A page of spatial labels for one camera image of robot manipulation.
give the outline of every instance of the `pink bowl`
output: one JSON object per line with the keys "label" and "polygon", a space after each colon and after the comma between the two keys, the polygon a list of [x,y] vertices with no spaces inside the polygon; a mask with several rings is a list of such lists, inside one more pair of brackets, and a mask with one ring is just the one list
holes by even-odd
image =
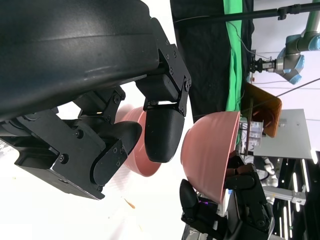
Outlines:
{"label": "pink bowl", "polygon": [[199,119],[184,137],[181,163],[191,185],[218,204],[225,196],[229,153],[235,149],[240,112],[215,112]]}
{"label": "pink bowl", "polygon": [[149,160],[145,148],[145,125],[147,113],[143,107],[138,107],[129,111],[121,120],[137,122],[142,126],[141,136],[134,147],[133,151],[129,154],[124,162],[124,165],[144,177],[150,177],[155,174],[160,168],[161,163],[152,162]]}

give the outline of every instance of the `black pole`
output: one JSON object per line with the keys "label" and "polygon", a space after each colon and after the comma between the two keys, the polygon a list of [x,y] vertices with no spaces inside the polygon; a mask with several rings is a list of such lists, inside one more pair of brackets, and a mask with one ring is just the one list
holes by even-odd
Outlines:
{"label": "black pole", "polygon": [[241,12],[233,14],[222,14],[214,16],[199,16],[184,19],[177,19],[174,22],[175,28],[192,27],[200,24],[213,24],[221,22],[230,22],[237,20],[248,20],[248,19],[262,19],[279,17],[279,20],[286,19],[287,14],[299,14],[305,12],[313,12],[320,10],[320,2],[306,3],[306,4],[295,4],[291,6],[280,7],[279,9],[267,9],[260,11]]}

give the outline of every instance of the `metal bracket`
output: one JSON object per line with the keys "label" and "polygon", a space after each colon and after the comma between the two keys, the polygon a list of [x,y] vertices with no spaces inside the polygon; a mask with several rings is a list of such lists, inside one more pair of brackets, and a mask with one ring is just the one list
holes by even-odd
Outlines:
{"label": "metal bracket", "polygon": [[290,201],[294,204],[306,204],[307,197],[306,193],[304,192],[295,192],[294,190],[288,190],[274,186],[264,186],[263,191],[266,197]]}

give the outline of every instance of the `black curtain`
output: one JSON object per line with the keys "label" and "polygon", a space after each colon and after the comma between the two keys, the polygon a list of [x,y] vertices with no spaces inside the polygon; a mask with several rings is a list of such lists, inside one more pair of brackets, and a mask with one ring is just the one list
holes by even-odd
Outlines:
{"label": "black curtain", "polygon": [[[224,14],[223,0],[171,0],[173,20]],[[253,0],[243,0],[253,11]],[[242,40],[251,49],[252,20],[242,23]],[[175,29],[177,46],[192,77],[190,101],[194,122],[203,115],[226,110],[229,95],[230,41],[225,22]],[[250,55],[242,50],[243,80]]]}

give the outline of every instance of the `small stain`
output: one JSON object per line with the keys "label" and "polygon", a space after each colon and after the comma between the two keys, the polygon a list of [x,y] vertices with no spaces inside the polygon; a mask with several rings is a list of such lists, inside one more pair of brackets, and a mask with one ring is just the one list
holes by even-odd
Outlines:
{"label": "small stain", "polygon": [[132,207],[133,209],[136,209],[135,205],[133,205],[132,203],[128,202],[127,199],[124,199],[126,201],[127,204],[129,204],[130,207]]}

